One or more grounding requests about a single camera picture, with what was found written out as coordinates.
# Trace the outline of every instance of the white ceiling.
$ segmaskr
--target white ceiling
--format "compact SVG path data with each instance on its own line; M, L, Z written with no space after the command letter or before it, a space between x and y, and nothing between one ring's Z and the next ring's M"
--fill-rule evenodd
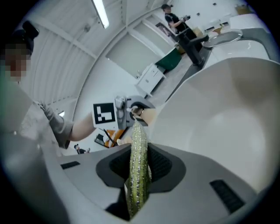
M43 0L26 16L40 31L31 67L20 86L34 100L73 118L83 84L115 35L164 0L103 0L110 26L104 29L91 0ZM85 32L86 24L90 25Z

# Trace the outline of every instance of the ceiling light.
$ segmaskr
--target ceiling light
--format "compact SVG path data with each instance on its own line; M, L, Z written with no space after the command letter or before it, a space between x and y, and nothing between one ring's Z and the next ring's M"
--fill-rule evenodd
M65 115L65 111L62 111L61 113L58 114L59 116L63 117Z
M95 7L95 10L97 12L97 15L98 15L103 27L106 29L109 26L109 20L108 20L108 17L107 17L105 8L104 8L103 1L102 0L91 0L91 1Z

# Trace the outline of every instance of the black cap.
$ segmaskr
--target black cap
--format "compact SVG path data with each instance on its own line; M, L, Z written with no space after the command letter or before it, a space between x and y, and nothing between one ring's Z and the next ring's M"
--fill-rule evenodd
M26 48L29 49L32 54L34 38L39 35L39 31L29 21L25 21L22 27L22 30L17 30L12 34L11 41L23 41L26 44Z
M164 10L164 9L166 9L166 8L171 8L171 6L170 6L170 5L167 5L167 4L163 4L163 5L161 6L161 9L162 9L162 10Z

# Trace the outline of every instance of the person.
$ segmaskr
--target person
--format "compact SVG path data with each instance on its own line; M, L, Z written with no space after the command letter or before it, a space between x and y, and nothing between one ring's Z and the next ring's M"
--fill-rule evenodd
M171 6L169 6L167 4L163 4L161 6L161 9L165 13L165 20L167 21L169 27L176 34L179 34L180 32L189 28L188 25L185 22L188 19L190 19L190 16L179 19L175 14L171 13ZM192 40L194 38L197 38L196 34L190 28L187 30L186 35L190 40ZM199 52L202 48L202 45L200 43L198 43L198 44L195 45L195 47L196 47L196 50Z
M74 145L74 149L77 150L78 154L89 153L89 151L91 150L90 148L88 148L87 150L83 150L83 149L80 148L79 144Z
M12 34L0 54L0 100L4 108L0 111L0 133L18 131L34 140L40 135L67 149L70 141L80 141L95 130L92 114L89 112L81 121L66 121L46 103L32 101L19 87L33 52L34 38L39 35L29 21L22 27Z

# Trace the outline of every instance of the white cabinet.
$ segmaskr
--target white cabinet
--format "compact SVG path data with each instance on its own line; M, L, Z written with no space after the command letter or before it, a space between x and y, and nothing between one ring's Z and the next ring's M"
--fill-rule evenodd
M162 78L166 78L166 76L157 68L156 65L151 64L145 68L136 86L146 92L149 96L152 96L152 90Z

